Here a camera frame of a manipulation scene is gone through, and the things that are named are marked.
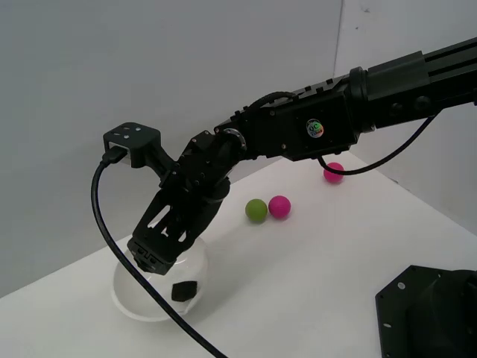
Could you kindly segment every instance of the white tabletop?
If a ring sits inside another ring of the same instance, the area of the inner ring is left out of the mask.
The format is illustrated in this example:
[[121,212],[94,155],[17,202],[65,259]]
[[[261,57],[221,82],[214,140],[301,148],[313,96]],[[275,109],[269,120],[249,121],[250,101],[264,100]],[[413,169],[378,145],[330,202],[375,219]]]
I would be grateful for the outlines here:
[[[477,269],[477,237],[378,172],[337,186],[321,173],[281,160],[240,180],[202,235],[209,285],[186,319],[229,357],[380,357],[379,290],[410,264]],[[291,200],[288,220],[249,224],[247,201],[275,195]],[[105,248],[0,299],[0,355],[209,356],[170,321],[122,315],[115,264]]]

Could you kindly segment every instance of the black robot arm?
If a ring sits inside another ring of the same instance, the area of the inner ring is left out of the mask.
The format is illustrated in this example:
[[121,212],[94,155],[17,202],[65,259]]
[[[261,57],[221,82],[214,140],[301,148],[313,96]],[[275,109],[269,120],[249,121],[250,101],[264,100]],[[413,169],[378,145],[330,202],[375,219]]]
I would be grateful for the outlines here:
[[[349,150],[361,133],[468,102],[477,103],[477,38],[271,93],[213,133],[192,138],[177,161],[162,148],[159,131],[124,123],[104,135],[105,149],[126,148],[133,168],[149,166],[160,178],[160,191],[127,246],[142,270],[166,274],[215,217],[230,190],[228,173],[239,161],[320,159]],[[168,212],[151,227],[163,210]]]

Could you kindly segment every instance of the white wall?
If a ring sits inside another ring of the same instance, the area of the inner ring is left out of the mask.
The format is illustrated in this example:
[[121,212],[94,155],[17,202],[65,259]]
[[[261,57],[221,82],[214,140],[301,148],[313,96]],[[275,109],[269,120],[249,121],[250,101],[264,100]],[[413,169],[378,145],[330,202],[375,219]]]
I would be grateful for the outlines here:
[[[0,296],[103,246],[89,185],[105,131],[154,126],[177,157],[259,96],[331,77],[340,13],[337,0],[0,0]],[[108,169],[115,237],[157,184]]]
[[[476,14],[475,0],[345,0],[336,74],[477,37]],[[374,162],[406,141],[419,125],[361,136],[352,152]],[[477,108],[473,104],[443,111],[410,148],[380,170],[477,233]]]

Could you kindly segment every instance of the pink ball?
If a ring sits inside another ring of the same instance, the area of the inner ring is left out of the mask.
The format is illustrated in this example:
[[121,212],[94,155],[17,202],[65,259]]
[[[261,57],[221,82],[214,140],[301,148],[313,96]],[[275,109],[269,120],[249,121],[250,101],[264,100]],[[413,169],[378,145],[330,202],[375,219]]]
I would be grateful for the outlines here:
[[[328,163],[328,167],[336,170],[344,170],[340,163]],[[326,169],[323,170],[323,175],[328,182],[333,184],[337,184],[343,180],[343,175],[328,172]]]
[[291,209],[290,201],[281,195],[273,197],[268,203],[268,211],[275,219],[284,219]]

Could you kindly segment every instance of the green ball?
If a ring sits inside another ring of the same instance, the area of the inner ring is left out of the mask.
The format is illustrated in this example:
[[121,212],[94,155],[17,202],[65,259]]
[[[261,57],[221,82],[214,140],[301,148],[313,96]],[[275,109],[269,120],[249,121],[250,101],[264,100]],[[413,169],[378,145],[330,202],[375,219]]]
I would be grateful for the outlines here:
[[263,222],[268,214],[267,204],[260,199],[252,199],[245,207],[245,214],[253,222]]

